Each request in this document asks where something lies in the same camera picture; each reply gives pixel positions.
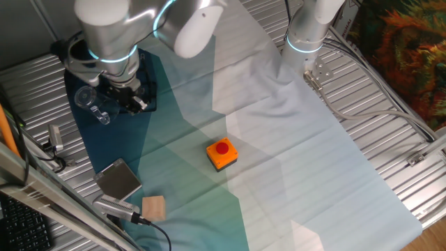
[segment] orange pole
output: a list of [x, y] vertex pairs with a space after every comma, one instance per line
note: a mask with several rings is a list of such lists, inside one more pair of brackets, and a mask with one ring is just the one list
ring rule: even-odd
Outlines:
[[17, 154], [20, 157], [19, 150], [15, 145], [13, 133], [11, 132], [11, 128], [9, 127], [8, 119], [6, 118], [5, 112], [3, 111], [3, 107], [0, 105], [0, 129], [3, 133], [3, 138], [5, 138], [6, 146], [9, 149]]

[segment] colorful tapestry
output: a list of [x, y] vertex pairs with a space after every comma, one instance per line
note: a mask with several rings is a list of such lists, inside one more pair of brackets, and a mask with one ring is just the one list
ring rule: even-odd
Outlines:
[[348, 40], [432, 129], [446, 126], [446, 0], [365, 0]]

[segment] red button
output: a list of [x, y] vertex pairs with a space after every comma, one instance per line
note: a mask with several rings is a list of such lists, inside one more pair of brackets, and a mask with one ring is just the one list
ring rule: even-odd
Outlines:
[[229, 146], [226, 143], [219, 143], [219, 144], [217, 144], [216, 150], [219, 154], [223, 155], [223, 154], [228, 153]]

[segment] blue light ring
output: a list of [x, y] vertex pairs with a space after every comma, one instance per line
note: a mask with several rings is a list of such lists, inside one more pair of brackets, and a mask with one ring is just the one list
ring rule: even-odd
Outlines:
[[127, 56], [124, 56], [123, 58], [120, 58], [120, 59], [99, 59], [99, 56], [96, 56], [96, 55], [89, 49], [89, 53], [90, 53], [90, 55], [91, 55], [94, 59], [96, 59], [96, 60], [99, 59], [101, 62], [104, 62], [104, 63], [118, 63], [118, 62], [122, 62], [122, 61], [124, 61], [124, 60], [130, 58], [130, 57], [134, 54], [134, 52], [136, 52], [136, 51], [137, 51], [137, 46], [135, 45], [135, 46], [133, 47], [132, 51], [131, 51]]
[[294, 47], [294, 46], [290, 43], [290, 39], [289, 39], [288, 36], [286, 37], [286, 41], [288, 41], [288, 44], [291, 46], [291, 48], [293, 48], [294, 50], [296, 50], [296, 51], [298, 51], [298, 52], [302, 52], [302, 53], [313, 53], [313, 52], [317, 52], [317, 51], [319, 51], [319, 49], [322, 48], [322, 45], [321, 45], [321, 46], [319, 46], [319, 48], [317, 48], [317, 49], [315, 49], [315, 50], [312, 50], [312, 51], [305, 51], [305, 50], [300, 50], [300, 49]]
[[153, 21], [153, 27], [152, 27], [152, 30], [153, 30], [153, 35], [154, 35], [156, 38], [158, 38], [158, 32], [157, 32], [157, 29], [158, 29], [158, 23], [160, 22], [160, 19], [161, 19], [161, 17], [162, 17], [162, 14], [164, 14], [164, 12], [166, 11], [166, 9], [167, 9], [171, 4], [173, 4], [174, 1], [175, 1], [175, 0], [169, 0], [169, 1], [162, 7], [160, 13], [158, 13], [158, 15], [156, 16], [155, 21]]

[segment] metal grating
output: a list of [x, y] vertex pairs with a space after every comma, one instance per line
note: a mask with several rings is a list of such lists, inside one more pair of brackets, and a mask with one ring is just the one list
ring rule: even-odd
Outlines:
[[[240, 0], [240, 2], [263, 27], [277, 47], [285, 44], [288, 16], [284, 0]], [[289, 0], [291, 17], [302, 5], [302, 0]]]
[[[83, 198], [92, 202], [100, 193], [93, 180], [93, 166], [72, 116], [63, 81], [65, 68], [56, 56], [44, 56], [0, 73], [0, 83], [17, 113], [26, 121], [26, 131], [39, 143], [48, 140], [47, 124], [60, 126], [62, 158], [76, 160], [59, 176]], [[50, 221], [53, 251], [99, 250], [102, 247], [55, 221]]]
[[[240, 0], [265, 29], [276, 46], [284, 44], [288, 26], [283, 0]], [[302, 5], [290, 1], [291, 14]], [[334, 72], [334, 79], [324, 83], [328, 98], [337, 109], [361, 114], [396, 109], [381, 89], [350, 59], [323, 50], [322, 59]], [[63, 66], [55, 56], [44, 56], [0, 73], [0, 82], [12, 98], [26, 130], [38, 142], [48, 138], [47, 124], [61, 127], [64, 150], [60, 156], [76, 160], [59, 176], [87, 201], [100, 194], [93, 180], [93, 167], [71, 114], [63, 83]], [[339, 121], [377, 172], [386, 180], [400, 200], [417, 218], [446, 198], [446, 166], [441, 159], [425, 160], [416, 168], [406, 158], [427, 145], [408, 122], [394, 116], [379, 116], [363, 121]], [[445, 211], [423, 227], [440, 219]], [[53, 250], [102, 250], [90, 240], [53, 221]]]
[[[321, 58], [334, 73], [334, 79], [323, 83], [323, 88], [339, 111], [356, 115], [397, 110], [381, 88], [351, 59], [325, 48]], [[446, 197], [446, 164], [439, 155], [415, 167], [407, 163], [410, 156], [429, 144], [407, 120], [386, 115], [339, 122], [415, 217], [420, 219]], [[423, 228], [444, 215], [446, 211], [440, 212], [425, 222]]]

